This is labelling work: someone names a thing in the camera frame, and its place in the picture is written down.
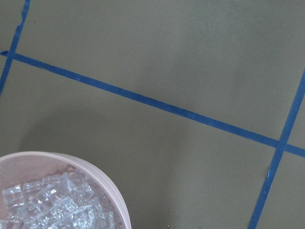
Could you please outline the clear ice cubes pile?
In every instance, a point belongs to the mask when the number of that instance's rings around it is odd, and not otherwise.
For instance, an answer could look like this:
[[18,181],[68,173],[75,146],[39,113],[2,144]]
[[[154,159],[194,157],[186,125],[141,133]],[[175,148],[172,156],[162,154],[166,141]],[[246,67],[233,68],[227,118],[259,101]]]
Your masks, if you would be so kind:
[[63,173],[2,190],[2,229],[123,229],[103,188],[83,173]]

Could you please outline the pink bowl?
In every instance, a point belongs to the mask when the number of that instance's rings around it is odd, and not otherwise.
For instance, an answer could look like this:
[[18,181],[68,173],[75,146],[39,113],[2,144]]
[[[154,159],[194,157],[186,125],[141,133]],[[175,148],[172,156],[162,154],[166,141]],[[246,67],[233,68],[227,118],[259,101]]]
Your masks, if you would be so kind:
[[117,207],[127,229],[132,227],[125,201],[112,180],[95,165],[75,156],[39,151],[8,154],[0,158],[0,188],[18,183],[35,181],[44,176],[64,172],[70,167],[78,168],[92,177],[108,194]]

